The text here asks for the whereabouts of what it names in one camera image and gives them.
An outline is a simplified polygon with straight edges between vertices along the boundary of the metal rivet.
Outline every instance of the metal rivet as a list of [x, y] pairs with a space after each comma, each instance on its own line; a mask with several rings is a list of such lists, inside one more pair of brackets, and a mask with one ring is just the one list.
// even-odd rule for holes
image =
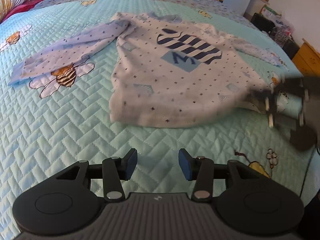
[[198, 190], [194, 193], [194, 196], [198, 199], [201, 198], [208, 198], [210, 196], [210, 193], [208, 191], [205, 190]]
[[122, 193], [119, 191], [110, 191], [107, 193], [108, 199], [119, 199], [122, 197]]

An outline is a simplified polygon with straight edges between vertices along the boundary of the wooden cabinet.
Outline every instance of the wooden cabinet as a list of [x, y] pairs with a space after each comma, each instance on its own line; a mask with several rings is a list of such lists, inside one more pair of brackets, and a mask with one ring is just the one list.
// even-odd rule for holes
[[292, 59], [304, 76], [320, 76], [320, 54], [305, 40]]

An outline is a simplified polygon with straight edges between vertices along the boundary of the cable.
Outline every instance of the cable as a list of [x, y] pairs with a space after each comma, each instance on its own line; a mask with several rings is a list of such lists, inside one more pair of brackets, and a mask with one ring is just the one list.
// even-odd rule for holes
[[[315, 149], [317, 150], [317, 152], [318, 152], [318, 154], [319, 154], [319, 156], [320, 156], [320, 152], [319, 152], [319, 148], [318, 148], [318, 145], [317, 145], [317, 144], [315, 145]], [[303, 187], [304, 187], [304, 184], [305, 184], [305, 182], [306, 182], [306, 178], [307, 178], [307, 174], [308, 174], [308, 171], [309, 171], [309, 167], [310, 167], [310, 164], [311, 164], [311, 161], [312, 161], [313, 157], [315, 156], [315, 153], [316, 153], [316, 151], [313, 151], [313, 153], [310, 155], [310, 159], [309, 159], [308, 165], [307, 165], [306, 174], [304, 175], [303, 183], [302, 183], [302, 187], [301, 187], [301, 191], [300, 191], [300, 195], [299, 195], [300, 198], [301, 198], [301, 196], [302, 196]]]

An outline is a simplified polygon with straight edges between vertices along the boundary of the red fabric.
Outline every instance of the red fabric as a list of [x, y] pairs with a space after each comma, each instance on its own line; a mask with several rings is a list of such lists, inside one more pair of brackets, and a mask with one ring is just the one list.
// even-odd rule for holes
[[6, 17], [3, 18], [2, 22], [4, 22], [6, 19], [8, 19], [10, 16], [20, 13], [20, 12], [27, 12], [28, 10], [32, 9], [34, 6], [36, 6], [37, 3], [40, 3], [43, 0], [30, 0], [24, 2], [22, 5], [18, 5], [16, 8], [13, 8]]

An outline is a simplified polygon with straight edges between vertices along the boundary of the light blue quilted bedspread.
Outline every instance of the light blue quilted bedspread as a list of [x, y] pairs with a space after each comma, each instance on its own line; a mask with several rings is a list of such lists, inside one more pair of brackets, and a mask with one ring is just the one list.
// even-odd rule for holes
[[[185, 181], [178, 165], [178, 150], [204, 155], [216, 163], [243, 157], [258, 161], [270, 174], [266, 153], [272, 148], [278, 165], [272, 178], [297, 194], [301, 190], [310, 153], [298, 153], [276, 130], [268, 127], [266, 116], [237, 109], [218, 122], [190, 129], [155, 129], [111, 123], [108, 101], [112, 94], [110, 76], [117, 61], [115, 42], [92, 57], [95, 68], [77, 77], [70, 88], [60, 87], [52, 96], [41, 99], [41, 89], [28, 83], [7, 86], [12, 67], [53, 42], [84, 27], [107, 22], [117, 11], [157, 15], [179, 14], [184, 20], [211, 23], [263, 47], [271, 48], [287, 63], [288, 70], [241, 54], [262, 78], [270, 73], [297, 74], [285, 53], [259, 31], [218, 15], [204, 18], [197, 10], [170, 2], [154, 0], [97, 0], [87, 7], [80, 1], [64, 3], [16, 14], [0, 25], [0, 42], [27, 24], [30, 32], [0, 53], [0, 232], [10, 239], [19, 231], [12, 218], [15, 198], [38, 182], [77, 160], [101, 163], [111, 156], [124, 156], [134, 147], [139, 153], [132, 179], [123, 183], [126, 193], [190, 192], [193, 184]], [[92, 191], [102, 194], [101, 182], [92, 183]], [[224, 189], [217, 181], [215, 195]]]

